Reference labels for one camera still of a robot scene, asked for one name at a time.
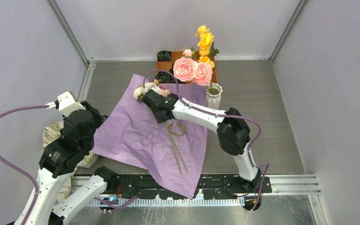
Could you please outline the white ribbed ceramic vase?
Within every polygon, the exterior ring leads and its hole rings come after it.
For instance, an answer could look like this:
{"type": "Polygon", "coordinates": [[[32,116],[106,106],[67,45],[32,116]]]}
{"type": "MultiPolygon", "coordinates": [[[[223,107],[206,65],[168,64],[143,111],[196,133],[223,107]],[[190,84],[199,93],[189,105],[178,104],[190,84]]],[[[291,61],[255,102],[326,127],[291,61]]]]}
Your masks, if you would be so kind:
{"type": "Polygon", "coordinates": [[[222,92],[222,87],[217,83],[213,83],[206,93],[206,106],[218,110],[221,103],[222,92]]]}

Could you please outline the white rose stem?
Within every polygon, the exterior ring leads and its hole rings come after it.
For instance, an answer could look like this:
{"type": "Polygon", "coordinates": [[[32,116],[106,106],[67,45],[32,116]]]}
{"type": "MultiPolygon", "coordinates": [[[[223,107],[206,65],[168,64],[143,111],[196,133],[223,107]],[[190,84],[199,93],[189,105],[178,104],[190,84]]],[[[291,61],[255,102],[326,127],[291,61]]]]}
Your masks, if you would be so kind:
{"type": "MultiPolygon", "coordinates": [[[[140,85],[138,88],[136,88],[134,90],[134,93],[133,93],[133,97],[138,101],[138,102],[142,102],[142,98],[144,97],[144,92],[143,92],[143,88],[145,87],[151,87],[151,86],[159,86],[158,83],[156,82],[148,82],[148,83],[145,83],[143,85],[140,85]]],[[[159,86],[162,90],[162,96],[167,96],[168,94],[172,94],[170,90],[167,90],[167,89],[163,89],[162,86],[159,86]]]]}

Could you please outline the large pink rose stem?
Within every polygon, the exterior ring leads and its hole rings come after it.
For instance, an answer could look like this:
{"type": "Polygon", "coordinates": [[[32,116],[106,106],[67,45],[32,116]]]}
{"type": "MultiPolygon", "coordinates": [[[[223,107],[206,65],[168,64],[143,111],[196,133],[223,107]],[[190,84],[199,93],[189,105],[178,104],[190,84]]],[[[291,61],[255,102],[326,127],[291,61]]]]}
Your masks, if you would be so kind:
{"type": "Polygon", "coordinates": [[[185,49],[182,56],[173,65],[173,74],[181,82],[194,82],[206,88],[212,94],[214,62],[208,56],[194,60],[194,51],[185,49]]]}

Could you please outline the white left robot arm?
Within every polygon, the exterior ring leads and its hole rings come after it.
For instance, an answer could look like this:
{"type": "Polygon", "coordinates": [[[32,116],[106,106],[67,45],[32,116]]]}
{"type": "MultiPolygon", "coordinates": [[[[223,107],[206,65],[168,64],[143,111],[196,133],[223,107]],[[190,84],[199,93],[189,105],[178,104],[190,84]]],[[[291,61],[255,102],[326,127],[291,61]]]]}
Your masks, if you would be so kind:
{"type": "Polygon", "coordinates": [[[37,187],[14,225],[66,225],[80,209],[98,194],[118,189],[117,173],[98,168],[88,183],[58,206],[56,199],[77,164],[94,148],[95,131],[104,117],[87,101],[71,110],[63,120],[60,137],[48,144],[39,161],[37,187]]]}

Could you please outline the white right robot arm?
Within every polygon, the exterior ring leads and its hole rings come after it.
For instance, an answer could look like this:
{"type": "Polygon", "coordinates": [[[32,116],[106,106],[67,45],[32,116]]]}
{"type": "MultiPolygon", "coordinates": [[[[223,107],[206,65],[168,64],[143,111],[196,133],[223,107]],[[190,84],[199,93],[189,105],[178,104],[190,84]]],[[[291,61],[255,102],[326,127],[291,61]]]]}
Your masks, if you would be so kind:
{"type": "Polygon", "coordinates": [[[233,156],[239,170],[242,188],[249,193],[261,184],[262,172],[254,161],[250,128],[246,119],[235,108],[227,111],[215,110],[192,103],[176,94],[166,97],[155,90],[149,90],[141,98],[156,121],[185,120],[203,126],[217,134],[220,148],[233,156]]]}

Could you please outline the purple wrapping paper sheet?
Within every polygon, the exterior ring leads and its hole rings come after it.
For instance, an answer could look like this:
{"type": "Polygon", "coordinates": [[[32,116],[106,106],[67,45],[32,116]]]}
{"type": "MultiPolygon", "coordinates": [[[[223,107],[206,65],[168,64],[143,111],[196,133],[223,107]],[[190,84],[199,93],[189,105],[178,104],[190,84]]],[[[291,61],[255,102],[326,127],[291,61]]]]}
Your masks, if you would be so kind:
{"type": "Polygon", "coordinates": [[[177,122],[186,134],[174,139],[189,169],[180,175],[172,145],[164,124],[157,123],[151,110],[134,97],[134,90],[147,83],[134,74],[124,94],[103,125],[95,132],[93,153],[125,164],[146,169],[162,187],[187,198],[194,196],[202,172],[207,129],[185,120],[172,120],[172,131],[180,134],[177,122]]]}

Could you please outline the yellow flower stem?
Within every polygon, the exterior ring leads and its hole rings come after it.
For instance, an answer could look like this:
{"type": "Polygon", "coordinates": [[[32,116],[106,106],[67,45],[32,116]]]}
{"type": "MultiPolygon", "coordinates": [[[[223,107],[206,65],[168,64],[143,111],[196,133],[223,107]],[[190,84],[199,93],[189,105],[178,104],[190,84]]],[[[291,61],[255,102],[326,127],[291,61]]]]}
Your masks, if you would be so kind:
{"type": "Polygon", "coordinates": [[[200,39],[197,43],[199,47],[199,62],[207,63],[211,68],[214,68],[214,58],[220,53],[214,46],[215,36],[206,25],[199,26],[195,36],[200,39]]]}

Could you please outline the small pale pink rose stem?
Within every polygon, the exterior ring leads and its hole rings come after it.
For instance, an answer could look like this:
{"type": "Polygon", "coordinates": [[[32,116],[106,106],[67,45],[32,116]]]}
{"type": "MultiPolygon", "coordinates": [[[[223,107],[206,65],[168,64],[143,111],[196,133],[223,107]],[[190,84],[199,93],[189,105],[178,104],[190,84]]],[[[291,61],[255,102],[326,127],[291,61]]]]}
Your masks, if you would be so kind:
{"type": "Polygon", "coordinates": [[[182,172],[182,168],[185,170],[186,173],[189,173],[189,169],[185,163],[185,160],[182,156],[182,153],[181,151],[179,150],[179,147],[174,139],[174,136],[176,137],[182,137],[186,134],[186,130],[185,130],[185,127],[182,125],[181,122],[177,122],[177,126],[178,128],[181,129],[182,133],[181,134],[178,134],[178,133],[175,133],[172,131],[172,127],[173,127],[173,123],[171,124],[168,124],[167,122],[164,122],[164,126],[168,132],[168,135],[169,135],[169,138],[170,138],[170,142],[171,142],[171,145],[172,145],[172,151],[173,151],[173,155],[174,155],[174,158],[175,158],[175,161],[176,161],[176,165],[178,167],[178,170],[179,170],[179,173],[180,175],[183,174],[182,172]]]}

